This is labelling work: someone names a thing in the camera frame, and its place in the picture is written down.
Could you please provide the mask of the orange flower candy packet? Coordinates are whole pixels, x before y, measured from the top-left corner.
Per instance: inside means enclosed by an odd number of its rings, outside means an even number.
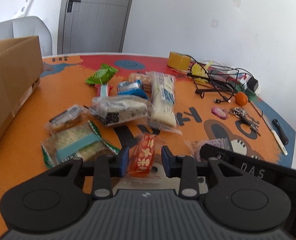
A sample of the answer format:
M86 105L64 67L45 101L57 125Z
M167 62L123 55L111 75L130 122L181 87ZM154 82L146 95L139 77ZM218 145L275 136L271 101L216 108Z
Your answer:
M155 163L161 163L158 148L164 142L155 134L144 133L136 137L137 143L130 149L130 158L126 177L131 179L153 178Z

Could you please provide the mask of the red and blue snack bar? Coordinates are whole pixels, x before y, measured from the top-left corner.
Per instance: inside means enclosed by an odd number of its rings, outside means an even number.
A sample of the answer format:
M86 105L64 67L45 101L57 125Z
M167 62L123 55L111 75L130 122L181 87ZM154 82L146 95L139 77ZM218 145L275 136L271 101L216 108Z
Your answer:
M109 84L103 84L103 85L95 85L96 88L96 96L99 98L105 98L111 95L111 90L113 89L113 86Z

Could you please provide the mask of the green snack packet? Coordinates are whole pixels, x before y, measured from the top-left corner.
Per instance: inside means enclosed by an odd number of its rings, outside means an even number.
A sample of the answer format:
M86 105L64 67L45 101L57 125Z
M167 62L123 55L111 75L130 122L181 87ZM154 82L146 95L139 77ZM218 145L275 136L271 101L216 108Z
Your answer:
M89 85L104 85L118 72L117 68L103 63L100 69L86 79Z

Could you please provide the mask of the orange wafer packet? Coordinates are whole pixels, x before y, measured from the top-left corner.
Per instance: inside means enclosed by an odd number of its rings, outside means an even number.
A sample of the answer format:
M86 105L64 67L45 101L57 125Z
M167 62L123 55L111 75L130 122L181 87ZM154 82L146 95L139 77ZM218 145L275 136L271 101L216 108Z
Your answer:
M151 85L151 79L146 74L140 74L140 73L132 73L129 75L127 81L129 82L135 82L140 80L143 86L143 90L145 92L151 92L152 91L152 85Z

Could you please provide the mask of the purple snack packet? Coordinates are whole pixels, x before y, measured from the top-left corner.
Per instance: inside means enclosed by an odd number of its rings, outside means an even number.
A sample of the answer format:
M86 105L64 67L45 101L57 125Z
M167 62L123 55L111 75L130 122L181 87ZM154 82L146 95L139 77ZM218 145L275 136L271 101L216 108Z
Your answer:
M227 138L219 138L219 139L212 139L212 140L185 140L185 144L188 146L191 152L191 156L196 159L196 161L201 161L200 158L200 149L203 145L208 144L211 146L215 146L224 150L232 150L232 146L230 144L230 140Z

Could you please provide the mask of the green rice cracker packet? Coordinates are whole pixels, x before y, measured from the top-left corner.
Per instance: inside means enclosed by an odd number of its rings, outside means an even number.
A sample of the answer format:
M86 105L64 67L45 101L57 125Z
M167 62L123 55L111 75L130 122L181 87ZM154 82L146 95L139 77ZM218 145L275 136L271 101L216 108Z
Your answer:
M43 161L47 168L64 163L73 158L84 162L100 155L115 156L120 149L105 140L92 121L66 129L41 142Z

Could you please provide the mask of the black pen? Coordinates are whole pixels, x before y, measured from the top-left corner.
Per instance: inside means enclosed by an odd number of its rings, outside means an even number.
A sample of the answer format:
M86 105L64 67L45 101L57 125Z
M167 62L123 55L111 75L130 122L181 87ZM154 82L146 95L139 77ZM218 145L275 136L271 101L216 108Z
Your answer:
M279 121L277 119L273 119L272 120L272 123L273 125L276 127L278 133L279 133L279 138L281 139L281 142L284 144L284 145L287 145L289 143L289 139L288 137L286 136L283 128L281 127Z

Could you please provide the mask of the long white cracker pack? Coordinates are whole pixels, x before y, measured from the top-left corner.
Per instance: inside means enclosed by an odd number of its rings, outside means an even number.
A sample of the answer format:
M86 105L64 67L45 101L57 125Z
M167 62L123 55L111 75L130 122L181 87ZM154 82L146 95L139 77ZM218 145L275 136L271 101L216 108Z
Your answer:
M173 75L161 72L147 72L151 80L151 113L148 125L165 132L182 135L178 129L175 107L175 81Z

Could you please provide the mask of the black white cake packet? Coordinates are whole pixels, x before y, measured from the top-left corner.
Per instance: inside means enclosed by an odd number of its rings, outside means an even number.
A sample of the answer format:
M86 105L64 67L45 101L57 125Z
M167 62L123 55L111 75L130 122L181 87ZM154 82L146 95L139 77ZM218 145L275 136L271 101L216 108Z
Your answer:
M147 118L151 114L152 104L135 95L117 95L93 98L88 110L105 126L113 126Z

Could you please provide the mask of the small brown bar packet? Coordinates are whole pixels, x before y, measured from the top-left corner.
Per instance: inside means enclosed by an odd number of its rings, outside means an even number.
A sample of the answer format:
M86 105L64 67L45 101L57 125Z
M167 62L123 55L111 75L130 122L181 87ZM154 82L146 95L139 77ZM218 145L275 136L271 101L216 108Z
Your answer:
M49 134L55 134L71 128L81 122L88 113L84 106L73 105L62 113L54 116L45 124L45 129Z

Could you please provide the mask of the colourful printed table mat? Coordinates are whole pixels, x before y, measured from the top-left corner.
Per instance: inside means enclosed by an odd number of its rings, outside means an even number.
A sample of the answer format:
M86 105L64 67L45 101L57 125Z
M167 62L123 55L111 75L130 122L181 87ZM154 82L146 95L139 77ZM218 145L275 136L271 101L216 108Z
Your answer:
M90 105L96 94L94 87L87 85L86 79L103 63L118 69L111 79L111 86L125 79L132 72L158 71L172 73L167 60L162 57L127 54L70 55L44 59L45 71L40 85L9 125L0 140L0 199L8 189L42 173L43 162L41 142L48 137L45 124L55 115L72 105ZM189 154L185 140L206 140L204 124L207 120L220 124L229 137L248 150L261 154L265 160L286 167L296 167L296 133L280 117L279 111L271 103L256 99L246 105L252 122L258 127L260 136L249 127L239 123L236 117L221 120L211 113L217 93L206 93L204 98L195 94L192 80L179 73L175 74L175 112L179 121L180 134L159 132L159 137L174 154ZM285 156L271 131L265 124L265 116L273 130L279 133L272 120L277 119L289 143L284 145ZM7 227L0 214L0 236Z

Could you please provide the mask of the bunch of keys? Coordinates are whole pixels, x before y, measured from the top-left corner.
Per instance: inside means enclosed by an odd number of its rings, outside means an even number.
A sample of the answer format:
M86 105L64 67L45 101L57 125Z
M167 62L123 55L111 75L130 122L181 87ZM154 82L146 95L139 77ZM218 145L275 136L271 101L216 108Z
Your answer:
M234 107L231 108L229 111L230 114L236 116L241 120L243 124L246 124L252 131L254 131L257 135L260 136L260 133L258 129L255 127L255 125L247 118L247 111L241 107Z

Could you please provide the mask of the blue white snack packet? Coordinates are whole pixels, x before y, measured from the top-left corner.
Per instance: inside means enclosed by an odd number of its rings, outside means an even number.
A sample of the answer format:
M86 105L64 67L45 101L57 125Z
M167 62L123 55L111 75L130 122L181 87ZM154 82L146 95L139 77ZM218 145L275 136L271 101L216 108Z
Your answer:
M117 86L118 95L134 95L148 100L148 95L143 90L143 84L140 80L134 82L123 81Z

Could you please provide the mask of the orange tangerine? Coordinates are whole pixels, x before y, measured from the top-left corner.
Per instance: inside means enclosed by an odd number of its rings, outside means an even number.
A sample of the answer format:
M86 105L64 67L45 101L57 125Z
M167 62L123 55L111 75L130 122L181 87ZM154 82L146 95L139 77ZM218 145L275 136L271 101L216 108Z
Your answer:
M245 93L243 92L238 92L235 95L235 102L239 105L239 106L245 106L248 103L248 97Z

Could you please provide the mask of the yellow plush toy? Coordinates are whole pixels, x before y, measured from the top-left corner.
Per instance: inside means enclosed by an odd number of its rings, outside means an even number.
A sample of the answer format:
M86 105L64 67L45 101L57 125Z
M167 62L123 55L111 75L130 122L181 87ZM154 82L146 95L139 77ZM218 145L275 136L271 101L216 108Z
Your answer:
M207 70L211 66L211 63L212 63L212 61L210 61L206 65L202 65L199 63L194 63L192 65L191 73L192 73L192 75L197 76L197 77L193 77L193 80L195 81L195 83L197 83L199 85L205 85L206 83L208 83Z

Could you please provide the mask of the yellow tape roll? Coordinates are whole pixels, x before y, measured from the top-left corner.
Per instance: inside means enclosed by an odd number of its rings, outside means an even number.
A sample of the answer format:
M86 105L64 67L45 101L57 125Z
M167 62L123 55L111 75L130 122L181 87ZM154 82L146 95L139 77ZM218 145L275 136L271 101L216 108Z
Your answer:
M186 71L190 66L190 62L190 56L171 51L168 56L167 66L175 70Z

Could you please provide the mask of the black power adapter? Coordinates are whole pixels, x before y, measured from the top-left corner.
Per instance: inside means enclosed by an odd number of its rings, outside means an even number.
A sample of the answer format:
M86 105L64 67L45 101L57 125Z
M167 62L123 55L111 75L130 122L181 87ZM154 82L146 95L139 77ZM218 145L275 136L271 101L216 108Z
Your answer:
M247 81L247 89L255 93L258 87L259 87L258 81L251 76Z

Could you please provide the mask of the brown cardboard box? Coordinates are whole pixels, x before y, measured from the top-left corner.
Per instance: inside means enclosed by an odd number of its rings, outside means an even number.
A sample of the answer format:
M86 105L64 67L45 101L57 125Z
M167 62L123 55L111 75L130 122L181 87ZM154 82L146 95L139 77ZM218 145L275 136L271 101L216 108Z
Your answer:
M0 41L0 140L40 84L42 72L38 36Z

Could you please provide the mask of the grey door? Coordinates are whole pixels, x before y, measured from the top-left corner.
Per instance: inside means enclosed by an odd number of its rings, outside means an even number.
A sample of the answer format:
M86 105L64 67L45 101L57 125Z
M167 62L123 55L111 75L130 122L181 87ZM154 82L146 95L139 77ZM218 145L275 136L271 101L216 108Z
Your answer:
M121 52L132 0L81 0L67 12L62 0L58 54Z

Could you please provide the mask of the grey upholstered chair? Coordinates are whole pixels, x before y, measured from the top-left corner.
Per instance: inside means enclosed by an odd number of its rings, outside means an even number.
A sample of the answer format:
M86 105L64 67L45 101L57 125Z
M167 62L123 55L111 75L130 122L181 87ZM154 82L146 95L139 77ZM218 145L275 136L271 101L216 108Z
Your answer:
M53 54L53 42L49 29L37 16L15 18L0 22L0 41L11 38L38 36L42 56Z

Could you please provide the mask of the white perforated board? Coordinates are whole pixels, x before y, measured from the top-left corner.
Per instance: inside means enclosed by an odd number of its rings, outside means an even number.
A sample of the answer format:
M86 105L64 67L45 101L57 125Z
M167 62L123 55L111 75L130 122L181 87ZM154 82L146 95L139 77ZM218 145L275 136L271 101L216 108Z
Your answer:
M22 0L19 4L19 8L15 13L15 18L21 18L27 16L27 13L34 0Z

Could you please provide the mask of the white handled knife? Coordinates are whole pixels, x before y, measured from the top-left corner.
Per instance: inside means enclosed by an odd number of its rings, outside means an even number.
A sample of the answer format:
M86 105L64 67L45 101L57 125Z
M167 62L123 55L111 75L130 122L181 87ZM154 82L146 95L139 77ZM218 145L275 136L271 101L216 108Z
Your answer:
M278 136L278 134L275 132L275 130L273 130L271 124L269 123L268 119L265 117L265 116L262 116L265 124L267 125L267 127L269 128L269 130L271 131L272 135L274 136L275 138L275 141L277 142L278 146L280 147L282 153L287 156L288 155L288 152L285 148L285 146L283 145L280 137Z

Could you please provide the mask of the pink keychain charm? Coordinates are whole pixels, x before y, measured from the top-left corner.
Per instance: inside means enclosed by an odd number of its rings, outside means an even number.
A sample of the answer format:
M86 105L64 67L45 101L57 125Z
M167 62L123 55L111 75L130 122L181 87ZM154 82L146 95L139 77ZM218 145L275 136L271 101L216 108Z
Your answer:
M222 109L220 107L212 107L211 113L214 114L215 116L219 117L222 120L225 120L229 117L228 111L226 109Z

